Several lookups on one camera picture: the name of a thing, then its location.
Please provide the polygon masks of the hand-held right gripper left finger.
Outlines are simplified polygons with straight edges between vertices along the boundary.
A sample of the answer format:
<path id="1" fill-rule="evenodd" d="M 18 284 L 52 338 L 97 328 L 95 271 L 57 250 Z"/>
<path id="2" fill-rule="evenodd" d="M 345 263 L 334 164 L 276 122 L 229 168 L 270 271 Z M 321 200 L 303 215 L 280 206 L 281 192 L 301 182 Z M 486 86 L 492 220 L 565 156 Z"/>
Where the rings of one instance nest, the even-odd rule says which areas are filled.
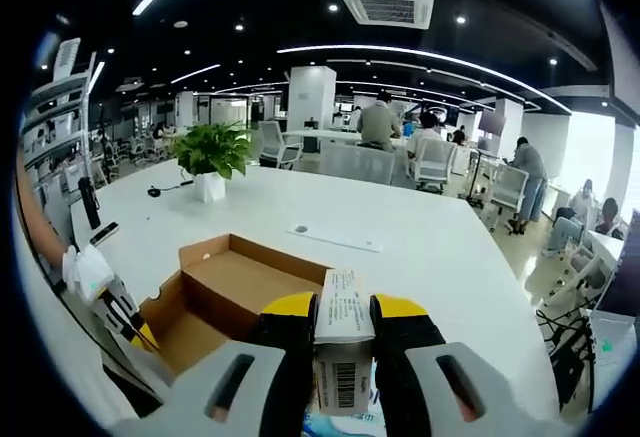
<path id="1" fill-rule="evenodd" d="M 176 382 L 169 436 L 300 436 L 314 386 L 318 295 L 279 298 L 245 342 L 229 341 Z"/>

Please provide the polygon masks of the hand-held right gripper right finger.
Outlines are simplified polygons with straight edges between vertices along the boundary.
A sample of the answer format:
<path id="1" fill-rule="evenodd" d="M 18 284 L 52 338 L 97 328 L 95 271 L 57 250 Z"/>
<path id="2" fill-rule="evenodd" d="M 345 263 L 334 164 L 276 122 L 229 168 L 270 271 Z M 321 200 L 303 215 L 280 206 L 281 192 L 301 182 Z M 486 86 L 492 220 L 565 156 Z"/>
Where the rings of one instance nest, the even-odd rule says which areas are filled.
<path id="1" fill-rule="evenodd" d="M 509 382 L 469 347 L 445 341 L 415 302 L 370 297 L 376 387 L 388 436 L 529 436 Z"/>

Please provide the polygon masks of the person's left hand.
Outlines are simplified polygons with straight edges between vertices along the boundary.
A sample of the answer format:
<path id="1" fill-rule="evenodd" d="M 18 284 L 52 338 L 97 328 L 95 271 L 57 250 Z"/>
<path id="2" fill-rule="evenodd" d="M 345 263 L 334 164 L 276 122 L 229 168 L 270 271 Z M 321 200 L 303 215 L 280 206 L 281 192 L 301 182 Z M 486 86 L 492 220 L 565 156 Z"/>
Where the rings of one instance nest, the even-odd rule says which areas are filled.
<path id="1" fill-rule="evenodd" d="M 85 246 L 78 250 L 70 245 L 62 258 L 62 277 L 71 292 L 87 292 L 92 284 L 92 253 L 94 247 Z"/>

